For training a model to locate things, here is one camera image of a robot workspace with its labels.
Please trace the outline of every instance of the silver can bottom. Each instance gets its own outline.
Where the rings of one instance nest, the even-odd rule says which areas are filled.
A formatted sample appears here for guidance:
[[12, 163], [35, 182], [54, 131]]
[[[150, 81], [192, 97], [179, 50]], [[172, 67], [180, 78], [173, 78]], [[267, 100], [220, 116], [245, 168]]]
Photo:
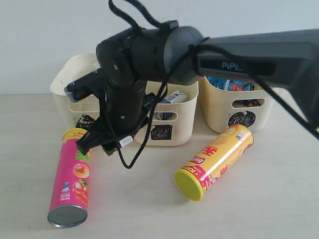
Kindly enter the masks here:
[[83, 223], [88, 217], [85, 208], [78, 205], [63, 205], [48, 213], [48, 221], [58, 228], [71, 228]]

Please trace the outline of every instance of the yellow chip can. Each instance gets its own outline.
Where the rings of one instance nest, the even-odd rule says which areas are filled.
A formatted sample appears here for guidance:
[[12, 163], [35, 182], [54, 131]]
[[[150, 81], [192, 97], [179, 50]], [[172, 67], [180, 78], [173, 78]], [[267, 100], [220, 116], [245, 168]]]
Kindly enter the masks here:
[[200, 153], [174, 174], [178, 189], [193, 201], [204, 193], [250, 147], [251, 132], [240, 124], [231, 125]]

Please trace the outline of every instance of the white wall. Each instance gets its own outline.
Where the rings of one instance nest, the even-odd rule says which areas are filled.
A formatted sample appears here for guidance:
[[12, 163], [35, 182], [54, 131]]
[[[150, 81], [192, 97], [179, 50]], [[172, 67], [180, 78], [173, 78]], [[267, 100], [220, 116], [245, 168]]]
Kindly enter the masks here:
[[[319, 0], [141, 0], [159, 20], [177, 19], [206, 36], [319, 28]], [[145, 27], [139, 12], [114, 0]], [[108, 0], [0, 0], [0, 94], [49, 93], [72, 56], [94, 52], [128, 25]]]

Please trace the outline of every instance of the table surface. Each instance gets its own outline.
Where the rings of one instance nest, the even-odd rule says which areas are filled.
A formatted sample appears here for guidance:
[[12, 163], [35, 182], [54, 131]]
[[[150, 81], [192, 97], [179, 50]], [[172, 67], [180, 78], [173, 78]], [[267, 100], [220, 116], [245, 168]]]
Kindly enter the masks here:
[[[95, 149], [89, 217], [70, 229], [46, 219], [64, 133], [53, 97], [0, 96], [0, 112], [2, 239], [319, 238], [319, 143], [277, 104], [254, 146], [200, 202], [173, 182], [217, 136], [200, 107], [187, 144], [147, 147], [131, 170]], [[127, 160], [138, 147], [123, 149]]]

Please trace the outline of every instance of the plastic basket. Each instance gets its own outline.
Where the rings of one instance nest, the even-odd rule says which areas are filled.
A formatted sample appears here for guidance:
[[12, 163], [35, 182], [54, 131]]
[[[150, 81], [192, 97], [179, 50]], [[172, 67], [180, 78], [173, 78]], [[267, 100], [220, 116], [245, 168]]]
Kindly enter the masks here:
[[99, 63], [94, 53], [85, 53], [69, 59], [51, 83], [50, 90], [61, 113], [66, 129], [76, 126], [83, 114], [94, 119], [99, 116], [99, 102], [93, 95], [71, 103], [64, 93], [64, 88], [72, 81], [97, 69]]
[[[273, 88], [282, 95], [283, 89]], [[261, 106], [236, 107], [237, 100], [258, 99]], [[261, 130], [268, 119], [274, 100], [264, 90], [225, 91], [210, 84], [206, 77], [199, 80], [199, 102], [208, 126], [224, 132], [234, 122], [242, 122], [250, 131]]]
[[[168, 120], [153, 119], [152, 130], [147, 145], [153, 146], [180, 146], [187, 143], [192, 135], [196, 102], [198, 96], [198, 82], [191, 86], [178, 86], [168, 84], [168, 95], [176, 90], [187, 94], [187, 101], [180, 104], [158, 104], [155, 112], [171, 112]], [[154, 92], [160, 88], [160, 83], [148, 82], [146, 92]], [[135, 137], [142, 143], [146, 133], [143, 127]]]

